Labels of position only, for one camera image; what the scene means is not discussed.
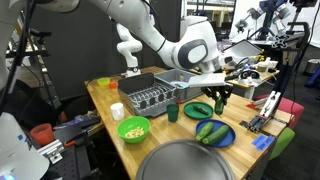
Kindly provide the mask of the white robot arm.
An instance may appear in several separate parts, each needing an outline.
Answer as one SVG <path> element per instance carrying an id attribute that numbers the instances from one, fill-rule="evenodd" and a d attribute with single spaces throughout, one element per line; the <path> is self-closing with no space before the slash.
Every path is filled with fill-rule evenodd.
<path id="1" fill-rule="evenodd" d="M 1 104 L 7 103 L 14 76 L 26 56 L 27 36 L 34 9 L 69 13 L 81 0 L 0 0 Z M 213 28 L 205 17 L 187 16 L 186 31 L 177 42 L 167 40 L 150 20 L 149 0 L 89 0 L 112 20 L 123 25 L 158 53 L 169 67 L 202 73 L 189 80 L 215 99 L 227 99 L 231 86 L 220 73 L 219 51 Z M 30 143 L 13 115 L 0 112 L 0 179 L 40 180 L 49 168 L 49 160 Z"/>

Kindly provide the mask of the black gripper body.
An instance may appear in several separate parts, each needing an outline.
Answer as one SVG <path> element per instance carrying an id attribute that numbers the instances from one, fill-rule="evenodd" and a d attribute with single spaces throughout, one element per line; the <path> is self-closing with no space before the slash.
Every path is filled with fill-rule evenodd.
<path id="1" fill-rule="evenodd" d="M 224 86 L 210 86 L 203 87 L 202 91 L 211 98 L 217 98 L 218 96 L 222 96 L 223 98 L 229 98 L 233 90 L 232 85 L 224 85 Z"/>

